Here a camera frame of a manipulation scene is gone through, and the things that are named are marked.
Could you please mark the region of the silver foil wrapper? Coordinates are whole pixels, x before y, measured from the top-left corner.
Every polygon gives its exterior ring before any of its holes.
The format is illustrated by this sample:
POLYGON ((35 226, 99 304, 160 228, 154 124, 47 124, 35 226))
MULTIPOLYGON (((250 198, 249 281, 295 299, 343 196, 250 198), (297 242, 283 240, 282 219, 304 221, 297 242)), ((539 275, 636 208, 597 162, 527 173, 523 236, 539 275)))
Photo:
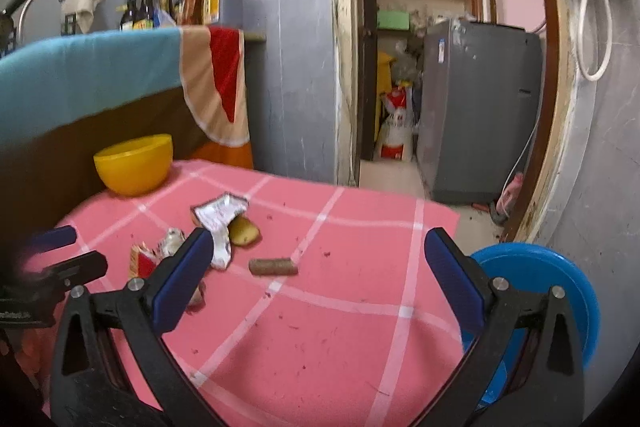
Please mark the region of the silver foil wrapper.
POLYGON ((157 254, 160 256, 160 259, 173 256, 185 240, 186 236, 180 229, 168 229, 163 239, 157 245, 157 254))

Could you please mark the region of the potato peel piece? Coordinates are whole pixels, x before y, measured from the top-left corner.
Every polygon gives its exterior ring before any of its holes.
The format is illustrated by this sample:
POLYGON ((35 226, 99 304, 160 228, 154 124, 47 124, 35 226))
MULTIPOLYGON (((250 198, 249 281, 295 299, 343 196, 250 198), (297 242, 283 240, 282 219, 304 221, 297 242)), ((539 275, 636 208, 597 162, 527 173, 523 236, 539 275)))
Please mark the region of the potato peel piece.
POLYGON ((203 281, 198 283, 198 287, 195 289, 188 306, 186 307, 186 311, 195 312, 205 306, 205 289, 206 285, 203 281))

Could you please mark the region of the chrome kitchen faucet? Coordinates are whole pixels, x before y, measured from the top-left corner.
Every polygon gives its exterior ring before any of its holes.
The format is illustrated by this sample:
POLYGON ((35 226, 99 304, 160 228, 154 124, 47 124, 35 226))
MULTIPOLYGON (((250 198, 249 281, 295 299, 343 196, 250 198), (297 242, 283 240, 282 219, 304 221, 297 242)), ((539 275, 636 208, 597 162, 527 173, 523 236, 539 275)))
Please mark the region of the chrome kitchen faucet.
POLYGON ((21 46, 57 37, 64 0, 27 0, 17 19, 16 42, 21 46))

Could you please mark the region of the red white torn carton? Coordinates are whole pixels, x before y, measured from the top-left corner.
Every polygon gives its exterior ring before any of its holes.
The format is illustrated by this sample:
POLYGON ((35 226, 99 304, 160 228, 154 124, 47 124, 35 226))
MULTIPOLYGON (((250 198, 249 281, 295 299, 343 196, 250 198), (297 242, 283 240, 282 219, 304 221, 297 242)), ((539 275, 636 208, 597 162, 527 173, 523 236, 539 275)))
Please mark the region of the red white torn carton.
POLYGON ((134 244, 129 253, 130 279, 147 279, 160 264, 160 257, 145 243, 134 244))

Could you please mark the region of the yellow plastic bowl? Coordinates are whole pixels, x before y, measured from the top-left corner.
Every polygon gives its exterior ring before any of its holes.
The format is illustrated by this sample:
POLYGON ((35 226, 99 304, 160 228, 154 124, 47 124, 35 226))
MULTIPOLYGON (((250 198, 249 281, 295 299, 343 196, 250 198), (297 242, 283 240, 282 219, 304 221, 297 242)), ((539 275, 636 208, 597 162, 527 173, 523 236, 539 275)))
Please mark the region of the yellow plastic bowl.
POLYGON ((174 160, 170 134, 154 134, 118 143, 93 156, 104 185, 119 196, 134 197, 155 190, 169 176, 174 160))

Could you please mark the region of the blue plastic bin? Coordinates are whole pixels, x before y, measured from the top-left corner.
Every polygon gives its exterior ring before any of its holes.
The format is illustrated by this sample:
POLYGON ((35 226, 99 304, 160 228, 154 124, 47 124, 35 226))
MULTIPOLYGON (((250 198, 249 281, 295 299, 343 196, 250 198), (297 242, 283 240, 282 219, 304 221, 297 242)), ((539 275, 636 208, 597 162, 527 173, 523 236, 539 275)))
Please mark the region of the blue plastic bin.
POLYGON ((489 407, 499 400, 521 358, 528 332, 544 324, 544 308, 552 288, 564 291, 576 326, 580 359, 587 367, 598 344, 600 310, 596 292, 586 274, 573 261, 556 251, 529 243, 500 243, 472 254, 473 260, 489 280, 502 277, 522 296, 527 297, 506 351, 478 406, 489 407))

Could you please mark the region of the white torn paper wrapper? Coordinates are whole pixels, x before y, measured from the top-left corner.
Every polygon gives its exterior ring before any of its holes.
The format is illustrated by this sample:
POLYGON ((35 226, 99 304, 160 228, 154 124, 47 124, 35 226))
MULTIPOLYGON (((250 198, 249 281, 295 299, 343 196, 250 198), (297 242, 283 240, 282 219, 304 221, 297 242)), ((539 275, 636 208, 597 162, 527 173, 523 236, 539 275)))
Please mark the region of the white torn paper wrapper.
POLYGON ((230 223, 248 209, 250 203, 244 197, 224 193, 209 202, 191 208, 195 223, 213 237, 214 253, 210 266, 226 271, 232 259, 229 235, 230 223))

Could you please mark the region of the multicolour hanging cloth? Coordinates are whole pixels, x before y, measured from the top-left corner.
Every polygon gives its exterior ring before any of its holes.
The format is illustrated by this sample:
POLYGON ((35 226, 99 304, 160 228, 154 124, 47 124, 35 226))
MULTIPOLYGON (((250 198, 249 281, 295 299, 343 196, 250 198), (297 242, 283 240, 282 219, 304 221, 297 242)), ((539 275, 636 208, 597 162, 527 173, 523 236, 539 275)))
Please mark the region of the multicolour hanging cloth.
POLYGON ((102 190, 93 156, 166 133, 177 159, 250 168, 244 35, 182 26, 42 40, 1 61, 1 224, 49 230, 102 190))

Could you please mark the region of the yellow potato piece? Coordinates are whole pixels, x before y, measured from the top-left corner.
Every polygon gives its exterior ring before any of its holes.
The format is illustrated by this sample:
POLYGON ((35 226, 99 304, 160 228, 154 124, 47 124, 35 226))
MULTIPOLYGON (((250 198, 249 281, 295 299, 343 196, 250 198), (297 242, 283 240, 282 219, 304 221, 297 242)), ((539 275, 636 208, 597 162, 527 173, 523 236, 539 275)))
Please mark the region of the yellow potato piece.
POLYGON ((228 226, 230 243, 235 247, 250 247, 262 238, 262 233, 245 216, 235 217, 228 226))

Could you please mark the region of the brown cork stick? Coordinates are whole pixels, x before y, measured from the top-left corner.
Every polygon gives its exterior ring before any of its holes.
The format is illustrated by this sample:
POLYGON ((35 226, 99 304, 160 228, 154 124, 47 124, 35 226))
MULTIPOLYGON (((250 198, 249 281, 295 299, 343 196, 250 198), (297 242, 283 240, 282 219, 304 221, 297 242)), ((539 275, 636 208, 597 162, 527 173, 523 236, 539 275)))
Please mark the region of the brown cork stick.
POLYGON ((290 258, 250 259, 248 269, 255 277, 289 277, 298 274, 297 265, 290 258))

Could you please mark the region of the pink checked tablecloth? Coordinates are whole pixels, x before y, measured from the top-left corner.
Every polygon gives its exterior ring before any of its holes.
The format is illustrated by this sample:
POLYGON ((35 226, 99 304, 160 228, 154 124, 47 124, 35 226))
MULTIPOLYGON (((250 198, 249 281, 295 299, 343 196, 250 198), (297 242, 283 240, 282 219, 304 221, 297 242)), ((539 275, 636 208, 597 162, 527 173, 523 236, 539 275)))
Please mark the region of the pink checked tablecloth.
POLYGON ((454 211, 405 195, 178 161, 138 199, 103 193, 71 212, 77 242, 32 269, 84 253, 107 257, 93 291, 125 285, 132 245, 193 229, 191 208, 247 198, 262 233, 205 279, 205 306, 165 343, 233 426, 405 426, 459 363, 459 326, 424 258, 427 231, 453 232, 454 211), (255 277, 250 259, 290 258, 289 277, 255 277))

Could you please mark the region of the pink slipper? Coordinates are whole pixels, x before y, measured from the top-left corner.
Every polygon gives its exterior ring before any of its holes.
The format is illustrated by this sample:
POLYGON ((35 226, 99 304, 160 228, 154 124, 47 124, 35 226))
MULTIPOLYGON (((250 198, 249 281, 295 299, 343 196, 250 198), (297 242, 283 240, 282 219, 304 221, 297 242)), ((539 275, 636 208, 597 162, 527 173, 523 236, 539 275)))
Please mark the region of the pink slipper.
POLYGON ((506 184, 506 188, 502 191, 497 202, 490 204, 489 213, 495 225, 504 225, 506 220, 510 218, 510 214, 518 200, 518 195, 520 195, 523 179, 523 173, 515 173, 513 179, 506 184))

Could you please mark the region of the dark sauce bottle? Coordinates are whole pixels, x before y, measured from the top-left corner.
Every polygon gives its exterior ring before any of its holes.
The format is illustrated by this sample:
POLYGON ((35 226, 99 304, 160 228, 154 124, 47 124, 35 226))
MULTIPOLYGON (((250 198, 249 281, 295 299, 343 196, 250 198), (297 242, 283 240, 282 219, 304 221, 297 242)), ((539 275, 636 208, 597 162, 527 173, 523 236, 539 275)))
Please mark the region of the dark sauce bottle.
POLYGON ((152 29, 154 27, 154 1, 141 0, 134 29, 152 29))

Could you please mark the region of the grey washing machine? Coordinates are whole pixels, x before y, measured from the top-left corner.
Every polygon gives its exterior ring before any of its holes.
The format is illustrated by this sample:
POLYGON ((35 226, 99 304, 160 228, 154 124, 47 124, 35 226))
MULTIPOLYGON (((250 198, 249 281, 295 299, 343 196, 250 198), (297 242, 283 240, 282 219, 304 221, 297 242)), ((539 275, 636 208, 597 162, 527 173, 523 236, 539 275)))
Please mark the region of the grey washing machine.
POLYGON ((424 42, 416 159, 428 194, 447 205, 496 200, 535 126, 539 37, 522 28, 446 20, 424 42))

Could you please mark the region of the green box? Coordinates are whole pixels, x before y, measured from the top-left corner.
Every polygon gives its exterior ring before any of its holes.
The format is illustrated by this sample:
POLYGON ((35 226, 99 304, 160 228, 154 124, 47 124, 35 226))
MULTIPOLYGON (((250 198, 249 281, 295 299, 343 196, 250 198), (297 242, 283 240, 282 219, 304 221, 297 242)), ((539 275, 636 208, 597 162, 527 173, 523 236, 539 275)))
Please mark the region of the green box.
POLYGON ((395 10, 378 10, 378 29, 406 31, 410 29, 410 15, 408 12, 395 10))

